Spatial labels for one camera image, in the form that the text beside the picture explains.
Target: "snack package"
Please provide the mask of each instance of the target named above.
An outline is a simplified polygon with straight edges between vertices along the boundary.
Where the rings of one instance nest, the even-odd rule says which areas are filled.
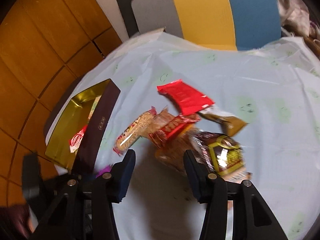
[[[113,150],[122,155],[140,137],[143,130],[148,127],[156,116],[156,109],[152,106],[149,111],[141,114],[129,127],[117,138]]]
[[[157,114],[154,119],[152,119],[151,123],[147,126],[145,130],[140,133],[142,137],[150,139],[149,134],[154,133],[160,128],[164,127],[167,123],[174,119],[174,115],[168,112],[168,108],[165,107],[159,114]]]
[[[183,155],[186,150],[193,150],[189,141],[189,132],[197,129],[193,124],[189,124],[181,131],[176,138],[169,141],[165,147],[158,149],[155,158],[161,163],[174,168],[182,174],[186,174],[183,165]]]
[[[168,141],[174,139],[189,124],[198,122],[199,120],[200,116],[198,114],[178,115],[161,129],[150,133],[150,139],[157,147],[165,147]]]
[[[185,84],[181,79],[157,86],[157,89],[161,94],[168,94],[178,104],[184,116],[196,113],[214,104],[209,97]]]
[[[86,129],[87,125],[85,125],[78,133],[73,136],[71,140],[69,140],[71,153],[74,153],[76,150],[78,150]]]
[[[98,97],[95,98],[95,100],[94,100],[94,102],[93,102],[93,104],[92,104],[92,106],[91,106],[91,110],[90,110],[89,116],[88,116],[88,122],[89,122],[89,120],[91,119],[91,117],[92,117],[92,115],[93,115],[93,112],[95,111],[95,109],[96,109],[96,107],[97,107],[97,105],[98,105],[98,102],[99,102],[100,98],[101,98],[101,96],[98,96]]]
[[[242,149],[231,137],[198,130],[190,134],[189,139],[197,151],[197,161],[204,163],[210,172],[235,183],[248,179]]]
[[[219,123],[222,127],[222,132],[228,136],[234,136],[247,125],[246,122],[232,113],[220,110],[217,105],[209,106],[199,111],[199,113],[205,119]]]

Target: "red snack package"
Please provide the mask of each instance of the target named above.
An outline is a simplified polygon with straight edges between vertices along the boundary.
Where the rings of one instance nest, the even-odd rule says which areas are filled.
[[[85,130],[87,130],[87,126],[85,125],[79,132],[77,132],[71,140],[69,140],[70,152],[74,153],[80,146]]]
[[[211,106],[214,102],[198,90],[185,84],[181,79],[163,86],[157,86],[158,92],[168,94],[179,105],[182,115],[190,115]]]
[[[200,116],[198,114],[190,114],[188,116],[178,115],[171,122],[154,133],[150,133],[151,141],[159,148],[164,147],[169,140],[174,139],[189,124],[198,122]]]

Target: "white plastic tablecloth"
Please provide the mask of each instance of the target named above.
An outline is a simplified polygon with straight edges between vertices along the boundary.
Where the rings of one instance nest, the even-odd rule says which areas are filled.
[[[73,91],[111,78],[121,93],[98,152],[95,170],[122,160],[112,151],[141,113],[172,102],[156,86],[182,79],[223,110],[249,124],[234,139],[244,150],[252,182],[289,239],[302,239],[320,212],[320,63],[301,38],[282,38],[260,50],[214,51],[162,31],[130,39],[87,73]],[[53,123],[46,141],[64,107]],[[197,127],[221,132],[202,119]],[[145,138],[131,147],[137,161],[126,197],[113,204],[121,240],[199,239],[206,206],[186,177],[153,158]],[[227,239],[232,237],[232,211]]]

